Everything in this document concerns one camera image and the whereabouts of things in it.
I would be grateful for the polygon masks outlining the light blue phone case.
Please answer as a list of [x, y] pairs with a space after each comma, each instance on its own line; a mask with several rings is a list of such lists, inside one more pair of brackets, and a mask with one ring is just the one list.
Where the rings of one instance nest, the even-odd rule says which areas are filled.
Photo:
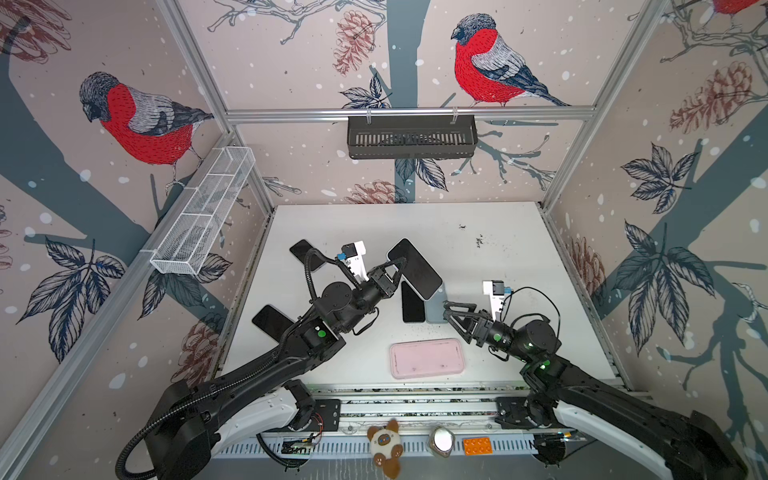
[[441, 285], [431, 298], [424, 302], [425, 322], [429, 324], [444, 324], [444, 303], [448, 300], [445, 285]]

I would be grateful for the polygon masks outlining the blue phone black screen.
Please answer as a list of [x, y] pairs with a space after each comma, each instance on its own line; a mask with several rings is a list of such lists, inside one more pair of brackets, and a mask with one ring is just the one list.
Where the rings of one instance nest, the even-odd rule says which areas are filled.
[[400, 284], [402, 320], [404, 323], [424, 323], [426, 321], [424, 301], [406, 282]]

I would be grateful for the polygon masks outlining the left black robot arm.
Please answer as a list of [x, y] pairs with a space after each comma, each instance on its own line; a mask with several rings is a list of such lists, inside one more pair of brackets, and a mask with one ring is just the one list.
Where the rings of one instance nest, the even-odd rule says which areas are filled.
[[296, 415], [307, 416], [311, 396], [299, 376], [329, 361], [345, 345], [344, 334], [363, 333], [359, 322], [397, 291], [407, 259], [399, 257], [359, 280], [343, 260], [312, 248], [308, 258], [336, 266], [345, 281], [317, 291], [304, 269], [310, 307], [280, 334], [278, 344], [241, 367], [194, 387], [178, 381], [168, 387], [146, 425], [115, 461], [119, 479], [191, 479], [223, 445], [226, 423], [280, 389], [292, 395]]

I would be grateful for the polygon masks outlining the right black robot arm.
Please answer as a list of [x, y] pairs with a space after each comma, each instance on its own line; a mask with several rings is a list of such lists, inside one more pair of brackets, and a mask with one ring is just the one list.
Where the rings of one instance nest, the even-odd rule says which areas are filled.
[[447, 301], [443, 317], [467, 343], [522, 362], [535, 425], [585, 433], [660, 479], [747, 477], [746, 463], [714, 420], [654, 406], [592, 377], [558, 355], [561, 342], [547, 316], [530, 313], [505, 323], [474, 304]]

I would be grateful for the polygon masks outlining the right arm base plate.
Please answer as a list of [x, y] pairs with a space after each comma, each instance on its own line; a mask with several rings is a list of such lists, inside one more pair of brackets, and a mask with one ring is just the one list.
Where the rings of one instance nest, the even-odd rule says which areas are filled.
[[554, 402], [540, 395], [497, 397], [495, 404], [494, 421], [503, 429], [566, 429], [555, 417]]

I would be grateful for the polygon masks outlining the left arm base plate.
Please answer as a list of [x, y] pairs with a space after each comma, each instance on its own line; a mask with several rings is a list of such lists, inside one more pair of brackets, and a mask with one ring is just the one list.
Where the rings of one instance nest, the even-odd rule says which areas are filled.
[[300, 433], [300, 432], [337, 432], [341, 417], [341, 401], [339, 399], [319, 399], [315, 401], [313, 413], [300, 426], [285, 426], [267, 430], [267, 433]]

